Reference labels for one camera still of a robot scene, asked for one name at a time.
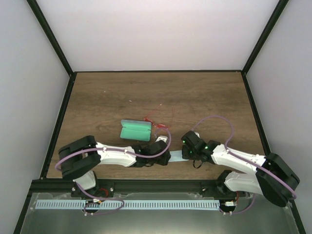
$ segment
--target white wall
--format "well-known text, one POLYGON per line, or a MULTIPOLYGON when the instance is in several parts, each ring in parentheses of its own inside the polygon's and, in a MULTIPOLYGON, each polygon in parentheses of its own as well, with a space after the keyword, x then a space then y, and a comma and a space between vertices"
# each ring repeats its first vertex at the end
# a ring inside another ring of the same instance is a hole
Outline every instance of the white wall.
POLYGON ((2 1, 0 31, 0 233, 13 233, 68 75, 25 0, 2 1))
POLYGON ((248 73, 271 150, 301 179, 299 209, 312 233, 312 1, 291 0, 248 73))
POLYGON ((38 0, 74 71, 242 69, 278 0, 38 0))

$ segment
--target black metal frame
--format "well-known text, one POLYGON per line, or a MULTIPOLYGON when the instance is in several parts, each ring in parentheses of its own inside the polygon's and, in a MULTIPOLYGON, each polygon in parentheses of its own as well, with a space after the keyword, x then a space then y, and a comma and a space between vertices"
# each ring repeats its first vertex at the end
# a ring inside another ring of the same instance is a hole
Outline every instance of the black metal frame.
MULTIPOLYGON (((241 70, 200 70, 200 71, 176 70, 176 71, 118 71, 118 72, 240 72, 242 75, 245 88, 246 88, 246 92, 248 95, 251 108, 253 111, 253 116, 254 116, 258 131, 259 131, 259 135, 260 135, 260 139, 261 139, 261 143, 262 143, 265 155, 268 155, 271 151, 270 151, 269 144, 268 144, 268 141, 266 139, 266 136, 265 136, 262 124, 261 124, 261 120, 260 120, 256 105, 255 105, 252 93, 248 85, 246 74, 251 68, 253 62, 255 61, 258 53, 260 52, 262 46, 264 45, 266 39, 268 38, 270 32, 272 31, 274 25, 276 24, 279 16, 281 15, 288 1, 289 0, 280 0, 278 2, 274 12, 272 13, 266 27, 264 28, 257 44, 255 45, 242 71, 241 70)), ((63 119, 64 119, 64 115, 65 115, 66 108, 69 102, 69 98, 70 98, 70 95, 74 86, 77 72, 72 71, 47 20, 45 19, 42 11, 40 10, 40 7, 37 1, 27 0, 27 2, 29 3, 35 16, 37 17, 40 25, 42 26, 45 34, 47 35, 50 43, 52 44, 56 54, 58 55, 60 61, 62 62, 70 78, 69 78, 66 93, 65 93, 60 111, 59 111, 58 119, 54 128, 54 131, 53 131, 52 139, 48 148, 45 162, 44 162, 41 174, 40 174, 40 179, 33 180, 30 186, 29 193, 27 195, 25 204, 23 206, 22 212, 20 214, 19 220, 17 222, 16 228, 14 231, 15 234, 18 234, 21 231, 32 193, 60 193, 60 192, 68 193, 71 191, 71 188, 73 186, 72 181, 64 181, 63 179, 48 179, 46 178, 46 175, 50 166, 53 151, 56 145, 57 138, 59 136, 59 131, 60 131, 63 119)), ((183 193, 183 192, 200 192, 200 189, 202 188, 203 184, 206 184, 206 185, 214 184, 215 180, 105 180, 105 179, 99 179, 99 183, 113 184, 114 191, 120 192, 120 193, 133 193, 133 192, 157 192, 157 193, 159 192, 164 192, 164 193, 181 192, 183 193)), ((296 208, 294 201, 291 201, 291 207, 292 207, 292 214, 295 218, 299 233, 305 234, 306 232, 304 230, 299 212, 296 208)))

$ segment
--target green object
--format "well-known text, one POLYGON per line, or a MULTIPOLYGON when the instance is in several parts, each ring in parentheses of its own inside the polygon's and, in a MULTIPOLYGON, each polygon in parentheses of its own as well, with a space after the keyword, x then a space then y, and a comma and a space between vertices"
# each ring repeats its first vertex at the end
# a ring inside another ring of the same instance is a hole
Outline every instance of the green object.
POLYGON ((152 123, 136 120, 121 120, 122 130, 120 138, 131 140, 144 140, 151 139, 152 123))

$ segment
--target wooden surface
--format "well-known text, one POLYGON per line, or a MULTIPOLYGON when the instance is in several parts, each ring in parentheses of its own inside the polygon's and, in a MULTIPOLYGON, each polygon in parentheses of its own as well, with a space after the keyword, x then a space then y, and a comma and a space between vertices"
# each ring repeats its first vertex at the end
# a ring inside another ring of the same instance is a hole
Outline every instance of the wooden surface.
MULTIPOLYGON (((263 154, 240 73, 78 73, 47 177, 61 177, 54 169, 57 150, 86 135, 112 146, 136 143, 120 139, 120 121, 143 120, 159 104, 150 117, 156 123, 169 124, 175 110, 171 151, 181 149, 180 138, 199 120, 222 115, 234 126, 231 148, 263 154)), ((229 125, 221 119, 209 119, 196 130, 207 142, 224 143, 230 135, 229 125)), ((216 179, 224 169, 209 163, 195 169, 192 161, 186 161, 143 168, 98 165, 94 171, 98 178, 216 179)))

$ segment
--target small white object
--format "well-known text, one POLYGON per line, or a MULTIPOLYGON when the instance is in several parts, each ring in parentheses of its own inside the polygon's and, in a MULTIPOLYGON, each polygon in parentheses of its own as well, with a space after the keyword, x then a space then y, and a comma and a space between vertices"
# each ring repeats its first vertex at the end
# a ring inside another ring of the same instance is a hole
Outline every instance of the small white object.
POLYGON ((183 162, 188 161, 188 159, 182 158, 182 150, 170 151, 171 158, 169 162, 183 162))
POLYGON ((159 136, 157 137, 155 142, 160 141, 160 140, 163 140, 165 143, 167 143, 168 138, 166 136, 159 136))
POLYGON ((236 202, 235 201, 226 201, 224 203, 225 206, 236 206, 236 202))

